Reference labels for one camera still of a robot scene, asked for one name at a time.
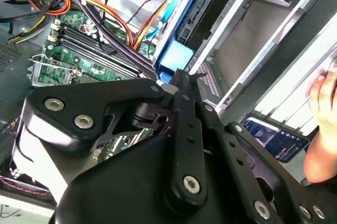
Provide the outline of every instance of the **motherboard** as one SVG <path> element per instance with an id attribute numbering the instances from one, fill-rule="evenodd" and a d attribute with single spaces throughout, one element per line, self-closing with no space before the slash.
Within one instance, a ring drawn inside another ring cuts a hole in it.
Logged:
<path id="1" fill-rule="evenodd" d="M 113 23 L 108 27 L 119 39 L 126 40 L 123 30 Z M 153 44 L 143 42 L 138 52 L 148 58 L 154 51 Z M 54 20 L 44 53 L 34 56 L 32 61 L 34 65 L 27 76 L 34 87 L 126 80 L 139 74 L 137 67 L 107 45 L 79 11 Z"/>

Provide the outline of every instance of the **black mounting arm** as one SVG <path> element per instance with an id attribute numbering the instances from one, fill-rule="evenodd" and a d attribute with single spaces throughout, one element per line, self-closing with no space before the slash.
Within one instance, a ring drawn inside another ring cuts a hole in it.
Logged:
<path id="1" fill-rule="evenodd" d="M 19 169 L 34 173 L 22 162 L 41 162 L 28 151 L 29 139 L 64 178 L 66 186 L 58 194 L 40 176 L 59 201 L 52 221 L 330 223 L 327 215 L 316 214 L 324 209 L 315 198 L 242 126 L 231 123 L 225 131 L 215 110 L 200 101 L 195 79 L 178 70 L 171 84 L 176 87 L 171 93 L 138 79 L 44 87 L 27 96 L 13 158 L 22 164 Z M 142 128 L 154 129 L 154 135 L 82 169 L 81 161 L 98 143 Z M 72 176 L 70 166 L 76 168 Z M 272 179 L 260 177 L 274 192 L 271 199 L 254 175 L 261 167 L 273 174 Z"/>

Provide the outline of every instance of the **cable tie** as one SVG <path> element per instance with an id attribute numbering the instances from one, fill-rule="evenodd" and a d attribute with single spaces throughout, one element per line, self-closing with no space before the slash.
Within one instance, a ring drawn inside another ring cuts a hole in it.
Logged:
<path id="1" fill-rule="evenodd" d="M 86 0 L 82 0 L 82 1 L 81 1 L 81 4 L 82 4 L 83 6 L 85 6 L 85 5 L 86 5 Z"/>

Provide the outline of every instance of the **capacitor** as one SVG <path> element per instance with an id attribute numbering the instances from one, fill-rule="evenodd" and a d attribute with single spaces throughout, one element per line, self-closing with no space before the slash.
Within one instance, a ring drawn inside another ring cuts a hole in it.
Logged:
<path id="1" fill-rule="evenodd" d="M 79 57 L 74 57 L 74 62 L 75 62 L 75 63 L 79 63 L 79 62 L 80 62 Z"/>

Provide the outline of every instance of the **yellow wire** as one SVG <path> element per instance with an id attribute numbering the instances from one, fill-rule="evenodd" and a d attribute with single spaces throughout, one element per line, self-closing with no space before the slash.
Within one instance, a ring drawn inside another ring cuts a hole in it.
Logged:
<path id="1" fill-rule="evenodd" d="M 33 27 L 31 27 L 26 33 L 33 31 L 36 27 L 38 27 L 44 21 L 45 18 L 46 16 L 42 16 L 42 18 Z M 11 43 L 18 41 L 20 38 L 23 38 L 23 37 L 18 36 L 18 37 L 12 38 Z"/>
<path id="2" fill-rule="evenodd" d="M 165 4 L 157 11 L 157 13 L 153 16 L 153 18 L 151 19 L 151 21 L 149 22 L 149 24 L 147 25 L 147 27 L 143 30 L 143 32 L 141 33 L 141 35 L 139 36 L 135 46 L 133 47 L 133 49 L 137 49 L 139 44 L 143 41 L 143 38 L 145 36 L 145 34 L 147 33 L 148 29 L 151 27 L 152 23 L 154 22 L 154 20 L 156 20 L 156 18 L 159 16 L 160 12 L 170 3 L 170 0 L 166 1 Z"/>
<path id="3" fill-rule="evenodd" d="M 106 5 L 102 4 L 101 2 L 97 2 L 95 0 L 86 0 L 87 2 L 90 2 L 91 4 L 105 10 L 106 12 L 108 12 L 110 15 L 112 15 L 113 17 L 116 16 L 116 13 L 114 13 L 114 11 L 112 11 L 111 9 L 109 9 Z M 130 40 L 132 39 L 130 37 L 129 32 L 126 30 L 126 28 L 124 27 L 124 24 L 122 22 L 120 22 L 117 18 L 115 18 L 115 20 L 119 23 L 119 25 L 121 25 L 123 27 L 123 29 L 125 30 L 126 38 L 127 38 L 127 43 L 130 44 Z"/>

